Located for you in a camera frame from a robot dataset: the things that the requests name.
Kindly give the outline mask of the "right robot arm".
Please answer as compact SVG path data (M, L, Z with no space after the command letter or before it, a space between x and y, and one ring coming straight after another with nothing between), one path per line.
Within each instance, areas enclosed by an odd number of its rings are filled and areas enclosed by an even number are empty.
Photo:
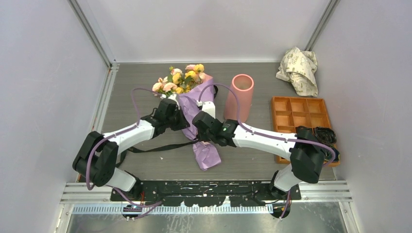
M201 111L192 120L200 141L219 146L252 148L289 160L289 165L276 171L269 184L275 199L284 198L292 187L301 182L318 183L325 153L310 132L278 133L257 129L235 120L220 122Z

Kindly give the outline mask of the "purple flower bouquet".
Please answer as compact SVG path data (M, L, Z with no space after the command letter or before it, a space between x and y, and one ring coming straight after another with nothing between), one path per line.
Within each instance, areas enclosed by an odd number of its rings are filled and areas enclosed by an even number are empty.
M170 96L176 94L179 105L189 123L200 112L197 106L198 99L205 103L213 102L217 94L213 85L213 77L205 73L202 64L187 65L182 71L176 67L170 67L170 74L159 78L154 83L152 90L160 95ZM208 142L197 142L193 146L196 162L201 170L205 171L221 163L221 158L215 146Z

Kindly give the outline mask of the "black ribbon gold lettering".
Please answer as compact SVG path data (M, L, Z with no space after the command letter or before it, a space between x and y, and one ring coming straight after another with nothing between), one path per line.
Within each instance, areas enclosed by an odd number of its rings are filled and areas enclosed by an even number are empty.
M182 130L184 135L190 140L189 142L165 145L147 151L140 150L135 147L129 147L126 151L120 154L120 162L116 164L116 167L119 167L123 163L124 159L126 158L127 152L159 152L173 150L187 145L192 145L195 159L201 170L207 170L210 167L218 165L221 162L221 159L216 147L212 144L207 144L206 142L200 141L197 138L197 128L192 124L192 120L200 112L196 104L198 98L201 97L202 101L214 101L218 91L219 89L217 86L212 85L211 83L204 83L195 87L193 90L189 91L186 94L178 95L180 109L183 110L183 114L190 124L188 128Z

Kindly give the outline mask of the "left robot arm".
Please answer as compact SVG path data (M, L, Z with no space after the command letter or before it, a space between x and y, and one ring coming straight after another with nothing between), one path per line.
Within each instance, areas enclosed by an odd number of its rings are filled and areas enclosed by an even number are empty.
M85 177L88 190L95 186L111 186L122 190L129 200L137 200L142 193L139 180L116 166L118 155L137 143L163 134L166 129L179 131L187 127L189 123L179 106L178 95L173 94L161 100L152 114L137 123L107 134L90 132L72 167Z

